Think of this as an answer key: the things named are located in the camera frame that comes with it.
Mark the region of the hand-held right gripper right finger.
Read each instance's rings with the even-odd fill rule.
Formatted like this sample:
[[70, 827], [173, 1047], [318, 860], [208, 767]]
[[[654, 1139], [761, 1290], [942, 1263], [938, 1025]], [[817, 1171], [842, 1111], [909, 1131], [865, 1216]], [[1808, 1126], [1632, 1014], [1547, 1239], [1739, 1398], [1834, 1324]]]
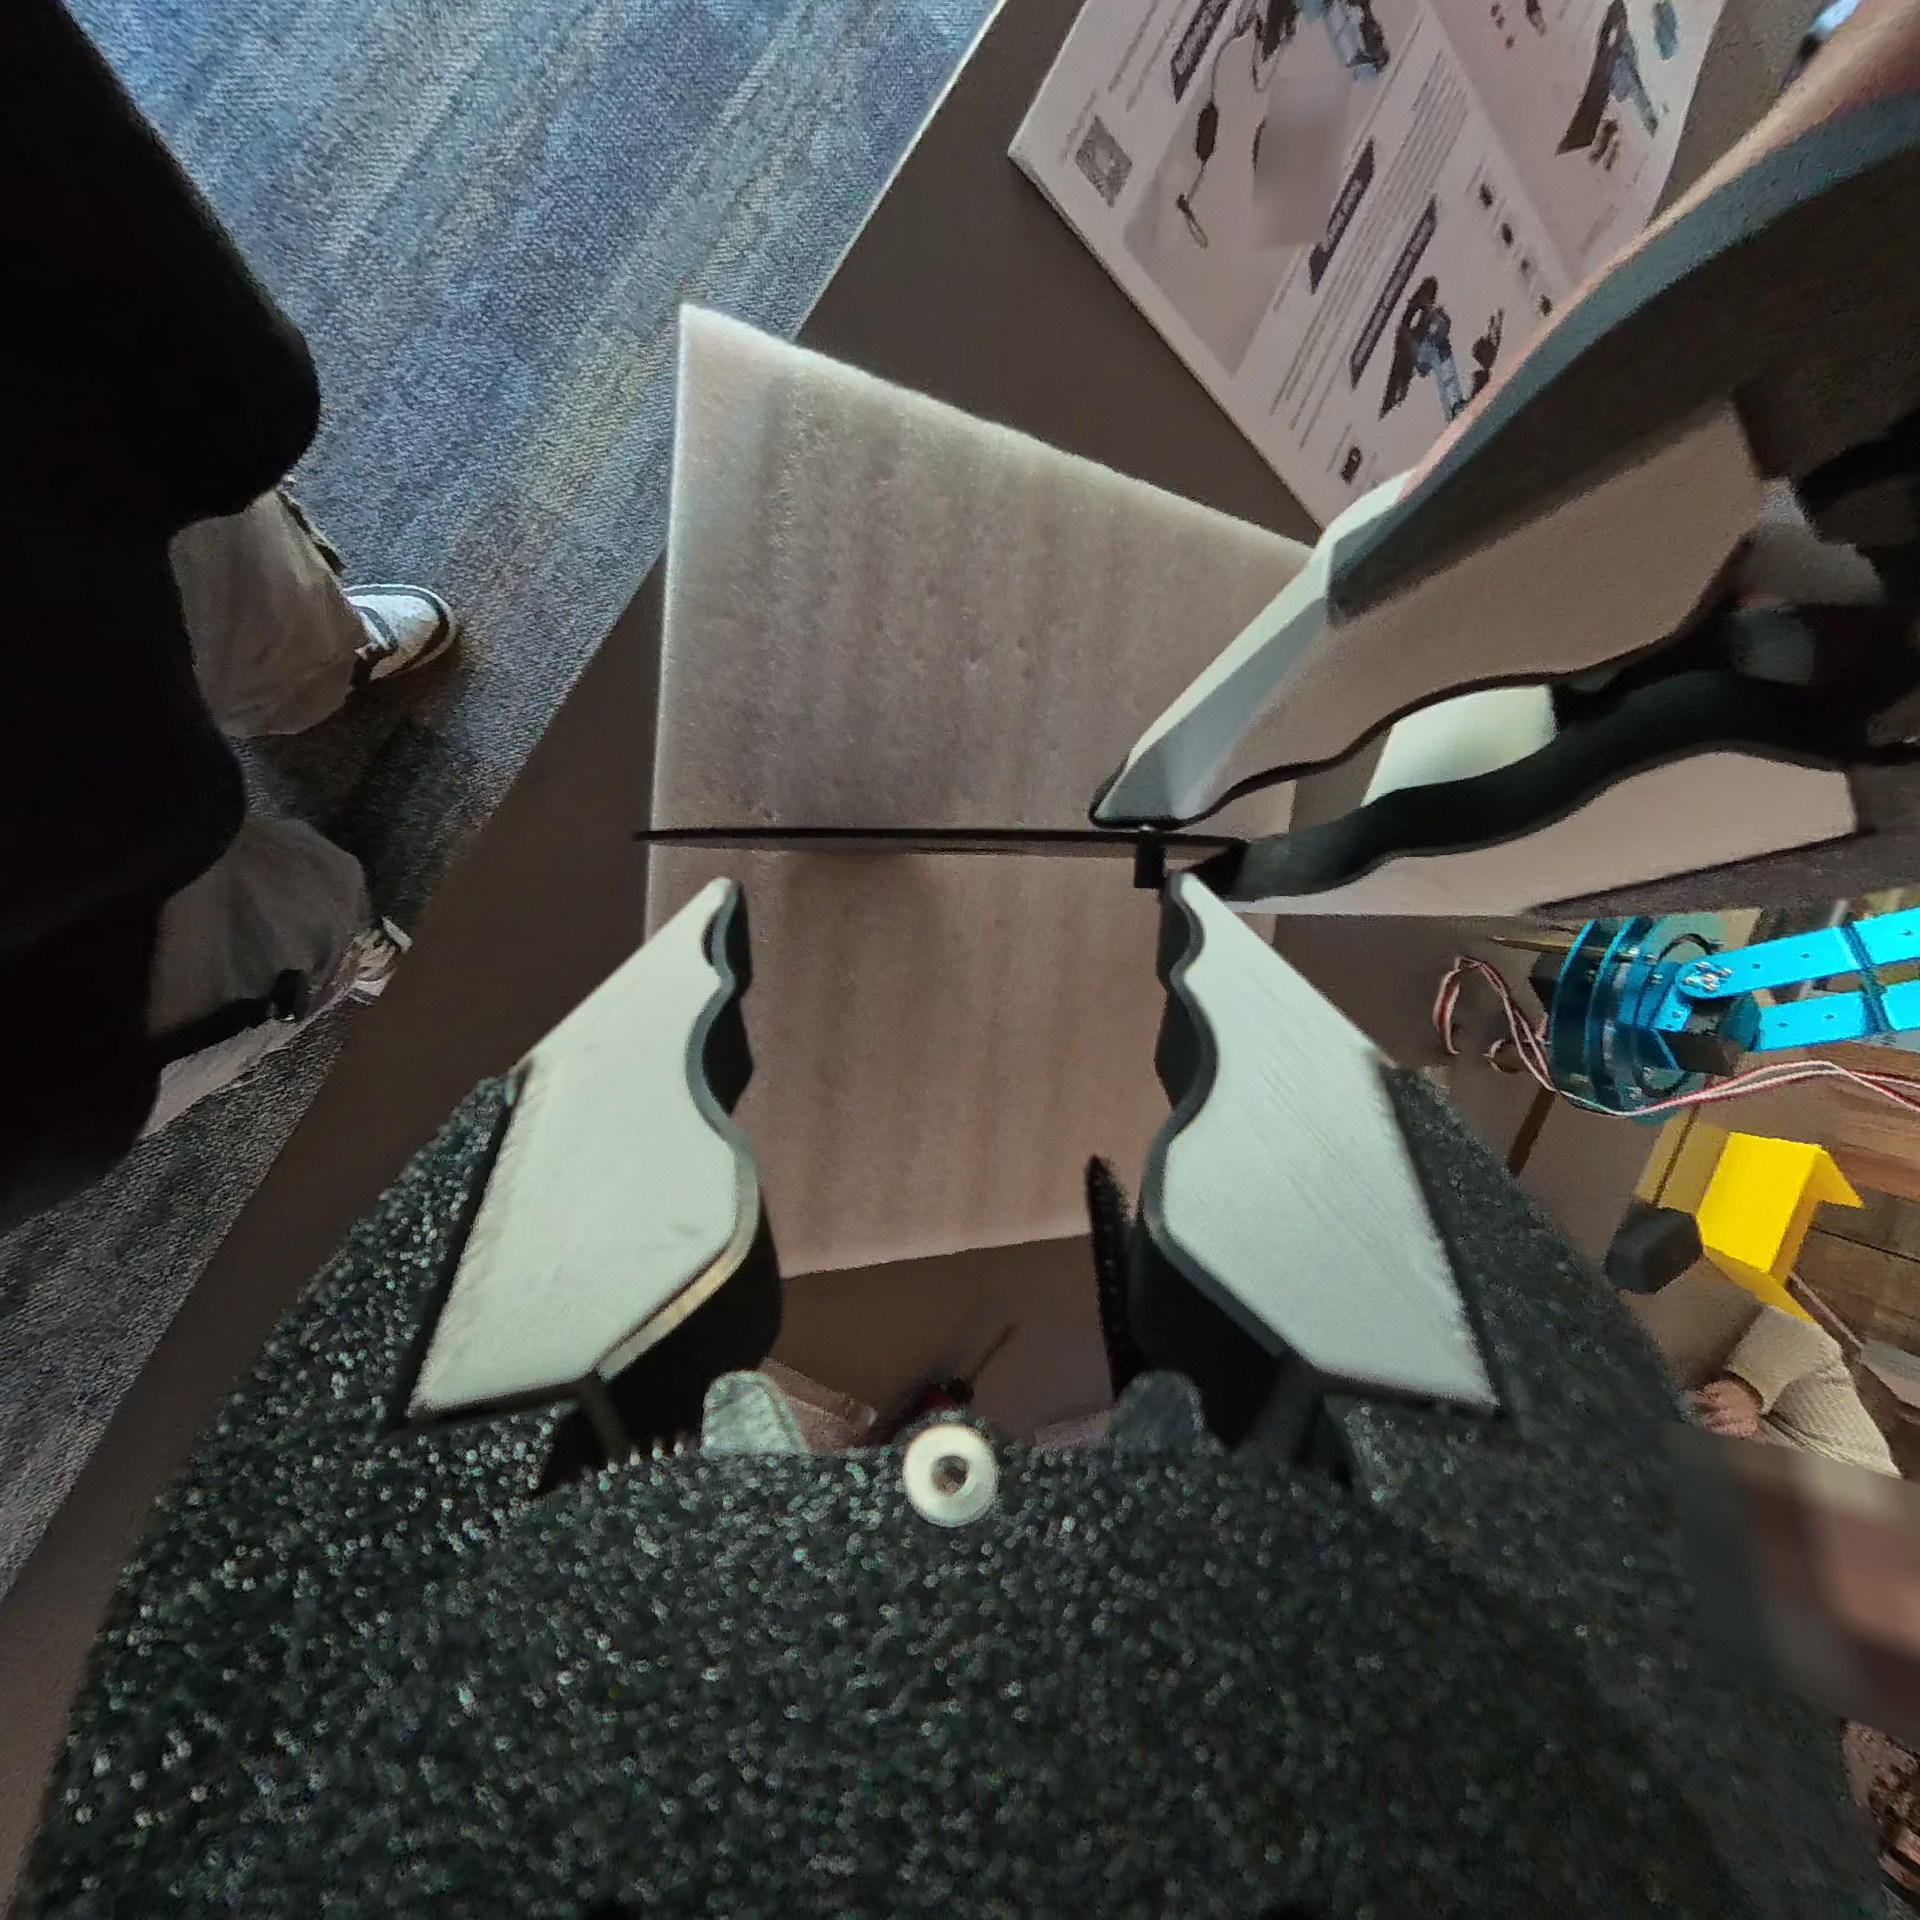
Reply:
[[1497, 1417], [1389, 1065], [1200, 878], [1158, 898], [1154, 1135], [1125, 1304], [1213, 1439], [1306, 1462], [1327, 1402]]

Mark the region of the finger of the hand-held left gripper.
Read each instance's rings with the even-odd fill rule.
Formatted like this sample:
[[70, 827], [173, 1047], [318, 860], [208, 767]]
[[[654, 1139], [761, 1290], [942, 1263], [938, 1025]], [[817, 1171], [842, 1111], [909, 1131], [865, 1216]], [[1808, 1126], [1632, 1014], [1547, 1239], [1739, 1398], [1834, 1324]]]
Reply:
[[1733, 402], [1535, 496], [1416, 472], [1329, 524], [1147, 724], [1095, 793], [1097, 827], [1192, 826], [1459, 690], [1642, 657], [1702, 607], [1768, 486], [1808, 479], [1765, 472]]
[[1498, 911], [1854, 836], [1858, 747], [1802, 690], [1693, 672], [1490, 774], [1405, 784], [1226, 860], [1240, 911]]

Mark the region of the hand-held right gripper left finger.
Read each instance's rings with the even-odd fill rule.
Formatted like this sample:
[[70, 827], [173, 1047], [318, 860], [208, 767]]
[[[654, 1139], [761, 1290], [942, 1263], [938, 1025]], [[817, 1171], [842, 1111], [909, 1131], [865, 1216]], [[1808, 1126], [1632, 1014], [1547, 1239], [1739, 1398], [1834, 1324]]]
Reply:
[[616, 1378], [754, 1263], [749, 986], [746, 900], [711, 880], [520, 1059], [409, 1425], [566, 1402], [621, 1427]]

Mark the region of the dark grey desk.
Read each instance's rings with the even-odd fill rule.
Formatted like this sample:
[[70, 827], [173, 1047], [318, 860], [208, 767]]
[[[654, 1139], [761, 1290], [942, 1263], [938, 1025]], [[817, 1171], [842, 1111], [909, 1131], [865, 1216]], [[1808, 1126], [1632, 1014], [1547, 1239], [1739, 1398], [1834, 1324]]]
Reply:
[[[301, 207], [258, 184], [345, 124], [345, 81], [371, 78], [371, 27], [283, 56], [241, 51], [200, 17], [82, 4], [85, 25], [217, 185], [241, 239], [318, 322], [327, 399], [322, 503], [383, 558], [433, 561], [482, 615], [480, 659], [442, 690], [382, 696], [305, 747], [265, 747], [271, 799], [368, 866], [401, 922], [425, 912], [414, 1010], [339, 1042], [325, 1016], [78, 1200], [5, 1238], [5, 1593], [40, 1554], [131, 1384], [200, 1274], [271, 1186], [335, 1055], [368, 1071], [299, 1186], [338, 1216], [433, 1111], [426, 1087], [477, 1046], [515, 1055], [537, 1008], [562, 1010], [638, 945], [643, 883], [631, 832], [651, 792], [656, 628], [641, 576], [663, 554], [680, 299], [800, 330], [829, 352], [985, 417], [1205, 499], [1247, 522], [1278, 487], [1039, 192], [998, 159], [1064, 46], [1079, 4], [707, 4], [711, 27], [766, 41], [691, 78], [690, 4], [614, 71], [575, 43], [566, 78], [518, 89], [518, 140], [577, 136], [544, 185], [511, 155], [338, 153], [349, 185], [438, 192], [409, 231], [346, 211], [303, 159]], [[198, 46], [193, 88], [159, 71]]]

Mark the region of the person's left hand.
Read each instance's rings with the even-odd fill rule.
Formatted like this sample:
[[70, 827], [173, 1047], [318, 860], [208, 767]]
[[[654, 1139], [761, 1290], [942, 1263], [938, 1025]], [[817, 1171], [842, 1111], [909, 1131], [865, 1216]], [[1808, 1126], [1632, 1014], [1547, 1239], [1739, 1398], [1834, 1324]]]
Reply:
[[1535, 496], [1733, 402], [1806, 475], [1914, 411], [1914, 4], [1861, 4], [1597, 271], [1418, 482]]

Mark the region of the person's white sneaker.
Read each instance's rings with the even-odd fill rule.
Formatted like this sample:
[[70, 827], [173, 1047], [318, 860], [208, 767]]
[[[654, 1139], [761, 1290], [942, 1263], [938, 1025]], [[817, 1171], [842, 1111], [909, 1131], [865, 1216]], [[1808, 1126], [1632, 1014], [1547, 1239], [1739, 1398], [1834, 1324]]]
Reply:
[[359, 929], [327, 975], [319, 1008], [374, 1004], [410, 950], [414, 940], [391, 919], [382, 916]]
[[447, 601], [410, 584], [349, 585], [342, 595], [359, 619], [352, 689], [368, 689], [432, 666], [447, 654], [462, 622]]

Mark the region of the yellow box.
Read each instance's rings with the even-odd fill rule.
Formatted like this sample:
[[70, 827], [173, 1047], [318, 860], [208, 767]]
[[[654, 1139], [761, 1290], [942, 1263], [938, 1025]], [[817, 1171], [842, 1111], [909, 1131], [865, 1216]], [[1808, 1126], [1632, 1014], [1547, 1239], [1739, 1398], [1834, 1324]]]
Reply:
[[1861, 1207], [1822, 1145], [1733, 1135], [1697, 1116], [1666, 1122], [1632, 1199], [1691, 1216], [1699, 1260], [1715, 1278], [1801, 1321], [1813, 1316], [1790, 1280], [1814, 1211]]

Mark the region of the person's beige trouser leg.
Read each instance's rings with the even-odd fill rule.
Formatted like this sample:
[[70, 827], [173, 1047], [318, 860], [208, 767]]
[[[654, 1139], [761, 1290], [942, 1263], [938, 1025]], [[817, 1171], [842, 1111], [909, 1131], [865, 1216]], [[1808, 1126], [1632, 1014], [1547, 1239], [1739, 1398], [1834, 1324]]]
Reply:
[[241, 1002], [303, 984], [303, 1014], [335, 1002], [374, 923], [362, 864], [312, 826], [248, 811], [227, 851], [159, 912], [145, 1028], [178, 1040]]
[[227, 738], [294, 736], [352, 696], [368, 638], [338, 551], [288, 487], [169, 544], [200, 696]]

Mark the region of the open instruction booklet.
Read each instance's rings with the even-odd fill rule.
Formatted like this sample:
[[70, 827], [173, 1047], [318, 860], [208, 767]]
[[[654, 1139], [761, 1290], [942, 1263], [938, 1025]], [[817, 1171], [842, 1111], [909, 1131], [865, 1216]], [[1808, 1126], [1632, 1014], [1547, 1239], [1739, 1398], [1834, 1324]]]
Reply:
[[1090, 2], [1010, 161], [1325, 526], [1648, 223], [1719, 18]]

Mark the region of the white foam sheet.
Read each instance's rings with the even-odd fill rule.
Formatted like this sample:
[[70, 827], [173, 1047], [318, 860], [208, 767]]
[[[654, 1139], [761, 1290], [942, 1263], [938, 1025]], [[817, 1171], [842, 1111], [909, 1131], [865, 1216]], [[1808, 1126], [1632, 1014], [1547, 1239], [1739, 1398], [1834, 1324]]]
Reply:
[[[654, 826], [1086, 827], [1306, 547], [683, 308]], [[1161, 912], [1131, 858], [647, 856], [749, 908], [736, 1120], [789, 1278], [1086, 1227], [1135, 1178]]]

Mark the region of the person's black clothing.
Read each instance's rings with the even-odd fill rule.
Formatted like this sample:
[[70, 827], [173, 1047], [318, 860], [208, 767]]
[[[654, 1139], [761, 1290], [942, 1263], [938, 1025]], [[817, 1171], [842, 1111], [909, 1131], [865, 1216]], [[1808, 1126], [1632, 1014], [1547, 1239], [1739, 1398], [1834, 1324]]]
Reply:
[[64, 4], [1, 8], [1, 1206], [96, 1183], [157, 1091], [162, 908], [245, 816], [169, 544], [319, 424], [309, 347]]

